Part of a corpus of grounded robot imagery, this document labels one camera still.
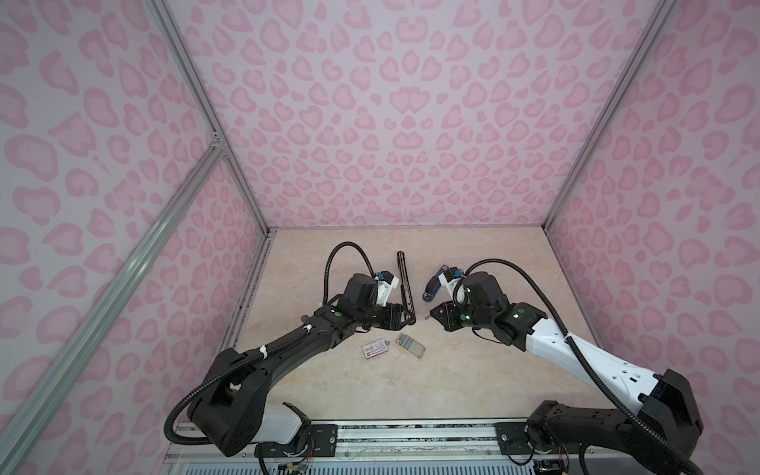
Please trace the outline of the silver staple strips tray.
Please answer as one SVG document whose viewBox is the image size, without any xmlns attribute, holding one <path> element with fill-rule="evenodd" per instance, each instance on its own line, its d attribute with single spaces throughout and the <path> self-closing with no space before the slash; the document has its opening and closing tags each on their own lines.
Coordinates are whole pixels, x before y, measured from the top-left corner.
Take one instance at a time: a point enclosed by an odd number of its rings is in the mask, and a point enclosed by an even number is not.
<svg viewBox="0 0 760 475">
<path fill-rule="evenodd" d="M 422 359 L 425 355 L 426 347 L 407 334 L 399 334 L 396 338 L 396 342 L 401 348 L 403 348 L 403 350 L 406 350 L 406 352 L 409 352 L 417 359 Z"/>
</svg>

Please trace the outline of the red white staple box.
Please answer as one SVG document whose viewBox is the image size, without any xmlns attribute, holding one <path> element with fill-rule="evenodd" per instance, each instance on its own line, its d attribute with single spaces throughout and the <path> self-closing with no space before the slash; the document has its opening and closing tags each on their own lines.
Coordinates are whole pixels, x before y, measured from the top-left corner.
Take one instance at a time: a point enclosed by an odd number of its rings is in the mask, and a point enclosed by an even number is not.
<svg viewBox="0 0 760 475">
<path fill-rule="evenodd" d="M 386 354 L 390 350 L 389 340 L 376 340 L 369 344 L 362 346 L 362 353 L 365 359 L 371 359 L 382 354 Z"/>
</svg>

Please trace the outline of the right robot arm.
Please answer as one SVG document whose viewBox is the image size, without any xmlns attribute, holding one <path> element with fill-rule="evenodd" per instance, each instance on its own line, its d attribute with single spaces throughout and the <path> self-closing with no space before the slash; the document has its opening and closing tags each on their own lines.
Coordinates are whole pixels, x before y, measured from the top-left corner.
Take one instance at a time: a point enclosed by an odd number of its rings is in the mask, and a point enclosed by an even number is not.
<svg viewBox="0 0 760 475">
<path fill-rule="evenodd" d="M 493 342 L 542 358 L 598 390 L 609 409 L 579 408 L 543 401 L 526 419 L 519 442 L 532 454 L 576 445 L 583 470 L 592 447 L 621 452 L 654 474 L 699 474 L 692 461 L 704 425 L 688 379 L 656 373 L 595 346 L 570 332 L 546 294 L 526 281 L 543 306 L 513 302 L 495 276 L 447 268 L 424 293 L 439 289 L 448 301 L 429 313 L 447 332 L 489 330 Z"/>
</svg>

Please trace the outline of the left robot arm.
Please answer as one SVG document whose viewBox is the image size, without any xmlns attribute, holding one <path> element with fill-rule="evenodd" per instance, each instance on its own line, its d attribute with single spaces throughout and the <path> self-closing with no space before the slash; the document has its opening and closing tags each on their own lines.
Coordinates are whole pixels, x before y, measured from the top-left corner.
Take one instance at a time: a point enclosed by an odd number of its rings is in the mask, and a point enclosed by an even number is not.
<svg viewBox="0 0 760 475">
<path fill-rule="evenodd" d="M 395 277 L 352 275 L 344 292 L 306 315 L 292 332 L 244 352 L 219 353 L 203 382 L 183 397 L 164 424 L 175 445 L 214 445 L 234 456 L 248 445 L 264 453 L 299 455 L 308 446 L 311 420 L 294 405 L 266 407 L 270 390 L 312 357 L 332 350 L 359 331 L 398 332 L 415 324 L 413 311 L 392 303 Z"/>
</svg>

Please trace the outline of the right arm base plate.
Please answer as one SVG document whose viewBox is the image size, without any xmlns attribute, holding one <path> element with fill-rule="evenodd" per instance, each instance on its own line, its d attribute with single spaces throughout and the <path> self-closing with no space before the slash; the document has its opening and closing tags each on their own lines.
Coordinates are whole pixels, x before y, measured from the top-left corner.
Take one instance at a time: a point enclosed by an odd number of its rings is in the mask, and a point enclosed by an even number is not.
<svg viewBox="0 0 760 475">
<path fill-rule="evenodd" d="M 497 422 L 494 425 L 500 453 L 515 458 L 551 453 L 553 448 L 528 433 L 526 422 Z"/>
</svg>

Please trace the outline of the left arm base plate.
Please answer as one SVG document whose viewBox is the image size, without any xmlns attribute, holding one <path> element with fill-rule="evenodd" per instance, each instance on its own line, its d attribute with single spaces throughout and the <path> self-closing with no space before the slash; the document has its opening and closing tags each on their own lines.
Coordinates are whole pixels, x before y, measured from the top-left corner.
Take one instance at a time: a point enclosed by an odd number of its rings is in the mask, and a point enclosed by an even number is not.
<svg viewBox="0 0 760 475">
<path fill-rule="evenodd" d="M 312 424 L 299 429 L 289 443 L 257 443 L 253 453 L 263 458 L 324 458 L 336 455 L 338 444 L 338 426 L 331 424 Z"/>
</svg>

